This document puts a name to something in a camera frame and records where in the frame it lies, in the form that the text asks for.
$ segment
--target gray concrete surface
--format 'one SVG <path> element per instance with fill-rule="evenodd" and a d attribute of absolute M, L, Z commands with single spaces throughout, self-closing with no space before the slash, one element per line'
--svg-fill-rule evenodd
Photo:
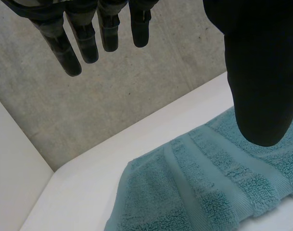
<path fill-rule="evenodd" d="M 65 22 L 83 68 L 69 77 L 33 25 L 0 1 L 0 101 L 53 170 L 226 70 L 202 0 L 160 0 L 152 15 L 149 45 L 138 49 L 123 9 L 114 53 L 102 48 L 96 16 L 95 64 L 83 63 Z"/>

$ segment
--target teal towel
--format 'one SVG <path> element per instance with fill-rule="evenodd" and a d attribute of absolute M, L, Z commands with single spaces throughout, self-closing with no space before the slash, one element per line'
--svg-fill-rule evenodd
<path fill-rule="evenodd" d="M 293 194 L 293 123 L 255 146 L 233 108 L 131 161 L 105 231 L 230 231 Z"/>

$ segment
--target finger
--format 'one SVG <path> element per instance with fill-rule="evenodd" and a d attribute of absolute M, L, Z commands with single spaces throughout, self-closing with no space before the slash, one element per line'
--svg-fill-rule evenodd
<path fill-rule="evenodd" d="M 98 60 L 98 49 L 92 19 L 97 1 L 80 0 L 66 3 L 66 17 L 73 30 L 83 60 L 94 63 Z"/>
<path fill-rule="evenodd" d="M 63 28 L 63 16 L 52 21 L 31 21 L 40 30 L 64 71 L 70 76 L 81 74 L 81 65 Z"/>
<path fill-rule="evenodd" d="M 126 6 L 127 0 L 99 0 L 98 20 L 102 45 L 105 51 L 113 52 L 118 48 L 118 14 Z"/>
<path fill-rule="evenodd" d="M 149 41 L 151 8 L 157 0 L 129 0 L 131 32 L 136 47 L 145 47 Z"/>
<path fill-rule="evenodd" d="M 263 28 L 225 36 L 237 123 L 260 146 L 278 143 L 293 120 L 293 12 Z"/>

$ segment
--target concrete wall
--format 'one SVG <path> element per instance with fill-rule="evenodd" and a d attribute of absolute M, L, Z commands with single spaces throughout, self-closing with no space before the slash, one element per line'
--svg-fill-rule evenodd
<path fill-rule="evenodd" d="M 53 171 L 0 103 L 0 231 L 18 231 Z"/>
<path fill-rule="evenodd" d="M 83 62 L 69 77 L 44 38 L 0 1 L 0 101 L 53 170 L 226 71 L 223 35 L 202 0 L 160 0 L 150 41 L 133 44 L 128 6 L 120 13 L 119 48 Z"/>

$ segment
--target hand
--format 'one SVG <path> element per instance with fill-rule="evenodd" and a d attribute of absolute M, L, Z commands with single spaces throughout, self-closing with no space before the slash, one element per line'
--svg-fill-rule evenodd
<path fill-rule="evenodd" d="M 118 14 L 128 3 L 128 0 L 63 0 L 55 4 L 51 4 L 51 0 L 2 1 L 19 16 L 31 20 L 70 76 L 77 76 L 82 70 L 64 31 L 63 13 L 66 13 L 83 60 L 91 64 L 99 58 L 92 25 L 96 11 L 103 48 L 107 52 L 113 52 L 118 48 Z M 137 47 L 144 47 L 148 43 L 151 8 L 157 2 L 158 0 L 129 0 L 131 31 Z"/>

